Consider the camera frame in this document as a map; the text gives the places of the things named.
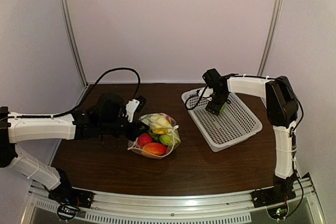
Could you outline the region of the red fake apple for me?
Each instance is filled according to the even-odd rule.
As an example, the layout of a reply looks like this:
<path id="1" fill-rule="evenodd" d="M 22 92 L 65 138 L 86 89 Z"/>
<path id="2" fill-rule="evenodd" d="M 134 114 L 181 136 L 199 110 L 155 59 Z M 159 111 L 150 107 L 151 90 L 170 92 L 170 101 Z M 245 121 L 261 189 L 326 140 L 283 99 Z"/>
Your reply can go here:
<path id="1" fill-rule="evenodd" d="M 139 148 L 142 148 L 144 145 L 150 144 L 152 142 L 152 137 L 150 137 L 147 133 L 141 134 L 137 139 L 137 145 Z"/>

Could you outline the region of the green fake apple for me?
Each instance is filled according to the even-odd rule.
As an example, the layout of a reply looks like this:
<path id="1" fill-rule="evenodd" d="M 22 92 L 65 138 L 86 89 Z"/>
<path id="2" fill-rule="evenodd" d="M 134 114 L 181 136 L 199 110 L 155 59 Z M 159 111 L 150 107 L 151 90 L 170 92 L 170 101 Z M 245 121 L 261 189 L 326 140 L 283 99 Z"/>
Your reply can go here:
<path id="1" fill-rule="evenodd" d="M 222 113 L 225 109 L 225 103 L 223 103 L 219 108 L 219 113 Z"/>

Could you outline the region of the yellow fake lemon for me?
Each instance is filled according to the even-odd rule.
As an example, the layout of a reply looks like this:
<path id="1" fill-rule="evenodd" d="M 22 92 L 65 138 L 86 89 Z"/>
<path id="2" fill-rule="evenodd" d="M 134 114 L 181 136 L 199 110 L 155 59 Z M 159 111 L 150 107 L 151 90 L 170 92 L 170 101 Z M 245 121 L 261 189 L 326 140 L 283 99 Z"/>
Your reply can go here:
<path id="1" fill-rule="evenodd" d="M 150 116 L 150 129 L 154 134 L 163 135 L 172 129 L 171 123 L 166 116 L 154 114 Z"/>

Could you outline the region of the red orange fake mango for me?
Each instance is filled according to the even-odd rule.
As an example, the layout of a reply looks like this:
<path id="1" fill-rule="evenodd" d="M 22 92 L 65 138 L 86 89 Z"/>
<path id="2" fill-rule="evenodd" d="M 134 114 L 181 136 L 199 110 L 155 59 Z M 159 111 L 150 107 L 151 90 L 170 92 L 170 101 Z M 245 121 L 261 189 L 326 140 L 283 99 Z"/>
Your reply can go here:
<path id="1" fill-rule="evenodd" d="M 165 145 L 161 144 L 161 143 L 153 142 L 153 143 L 145 144 L 142 147 L 142 150 L 147 152 L 147 153 L 150 153 L 150 154 L 162 156 L 162 155 L 166 154 L 167 147 Z"/>

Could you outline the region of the clear zip top bag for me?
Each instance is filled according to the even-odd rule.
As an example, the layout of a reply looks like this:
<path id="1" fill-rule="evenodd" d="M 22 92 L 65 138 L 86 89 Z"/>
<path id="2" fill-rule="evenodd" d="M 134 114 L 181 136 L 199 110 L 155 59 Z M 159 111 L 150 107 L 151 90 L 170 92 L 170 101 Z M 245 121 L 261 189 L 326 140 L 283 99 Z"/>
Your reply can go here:
<path id="1" fill-rule="evenodd" d="M 146 114 L 139 118 L 148 129 L 134 142 L 128 142 L 128 150 L 151 159 L 169 156 L 181 143 L 177 122 L 165 113 Z"/>

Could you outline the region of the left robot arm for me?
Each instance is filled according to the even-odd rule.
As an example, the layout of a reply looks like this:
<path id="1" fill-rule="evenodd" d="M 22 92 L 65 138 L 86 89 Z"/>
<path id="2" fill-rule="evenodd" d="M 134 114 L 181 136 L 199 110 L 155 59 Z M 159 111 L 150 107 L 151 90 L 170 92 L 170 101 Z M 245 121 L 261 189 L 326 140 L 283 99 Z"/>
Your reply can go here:
<path id="1" fill-rule="evenodd" d="M 135 119 L 146 104 L 139 96 L 124 103 L 117 94 L 102 94 L 96 105 L 85 111 L 74 109 L 61 114 L 19 114 L 1 107 L 1 167 L 14 168 L 27 178 L 41 183 L 62 201 L 75 197 L 76 191 L 66 173 L 47 166 L 17 146 L 30 140 L 86 140 L 103 135 L 124 136 L 135 141 L 148 126 Z"/>

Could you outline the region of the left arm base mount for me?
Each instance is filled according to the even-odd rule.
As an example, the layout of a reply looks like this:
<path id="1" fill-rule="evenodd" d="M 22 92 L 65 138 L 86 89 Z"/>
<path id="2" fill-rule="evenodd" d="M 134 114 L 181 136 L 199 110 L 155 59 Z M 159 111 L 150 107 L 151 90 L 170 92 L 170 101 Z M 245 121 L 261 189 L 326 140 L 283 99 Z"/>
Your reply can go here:
<path id="1" fill-rule="evenodd" d="M 47 190 L 48 198 L 56 201 L 59 206 L 56 214 L 62 221 L 71 221 L 81 211 L 81 208 L 91 208 L 94 193 L 75 188 L 56 188 Z"/>

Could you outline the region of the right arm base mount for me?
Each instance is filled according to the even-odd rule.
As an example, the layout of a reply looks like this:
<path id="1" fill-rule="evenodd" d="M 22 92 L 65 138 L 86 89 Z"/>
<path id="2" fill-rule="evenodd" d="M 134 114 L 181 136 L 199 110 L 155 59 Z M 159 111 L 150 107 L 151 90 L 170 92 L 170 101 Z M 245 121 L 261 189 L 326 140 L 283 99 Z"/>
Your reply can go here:
<path id="1" fill-rule="evenodd" d="M 268 216 L 273 220 L 285 220 L 289 215 L 289 200 L 296 198 L 292 187 L 283 193 L 279 188 L 257 188 L 250 193 L 254 208 L 266 207 Z"/>

